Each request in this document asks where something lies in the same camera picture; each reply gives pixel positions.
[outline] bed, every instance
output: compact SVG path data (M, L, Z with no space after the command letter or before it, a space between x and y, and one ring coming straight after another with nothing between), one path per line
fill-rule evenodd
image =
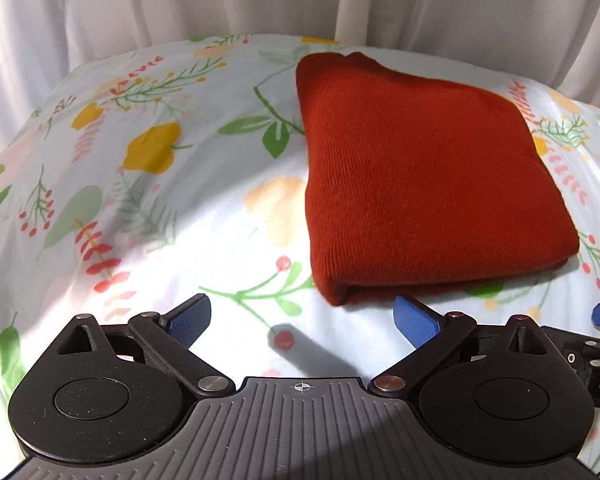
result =
M294 69L324 51L512 101L578 230L580 251L559 270L420 299L481 323L522 313L600 337L590 320L600 303L600 109L506 73L314 38L144 48L73 70L0 154L0 478L22 458L8 398L81 312L123 323L204 292L212 322L192 351L237 384L368 381L413 350L391 303L335 308L314 288ZM272 134L273 123L285 128ZM580 459L600 469L600 410Z

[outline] red folded sweater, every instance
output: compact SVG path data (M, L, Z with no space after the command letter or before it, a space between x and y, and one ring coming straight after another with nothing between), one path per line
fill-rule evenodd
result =
M296 70L314 282L334 305L563 265L579 247L525 120L499 95L363 54Z

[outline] ribbed fabric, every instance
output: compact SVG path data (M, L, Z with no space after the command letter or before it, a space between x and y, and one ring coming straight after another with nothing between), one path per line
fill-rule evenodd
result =
M578 234L525 120L491 92L363 54L296 69L314 282L333 305L565 264Z

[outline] floral bedsheet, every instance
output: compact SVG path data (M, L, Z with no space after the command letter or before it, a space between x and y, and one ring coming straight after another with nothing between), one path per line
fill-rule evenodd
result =
M580 233L578 256L556 272L424 300L479 322L527 313L600 336L590 321L600 302L599 109L521 77L312 38L195 38L130 52L72 71L0 155L0 478L22 458L8 399L80 312L121 323L205 292L212 323L192 351L238 384L366 381L413 349L390 304L333 308L314 289L294 69L327 50L510 99ZM600 469L600 410L580 458Z

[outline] curtain fold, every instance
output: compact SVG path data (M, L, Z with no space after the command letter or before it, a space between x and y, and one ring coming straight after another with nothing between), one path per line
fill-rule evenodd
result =
M600 0L0 0L0 151L75 66L243 32L448 57L600 107Z

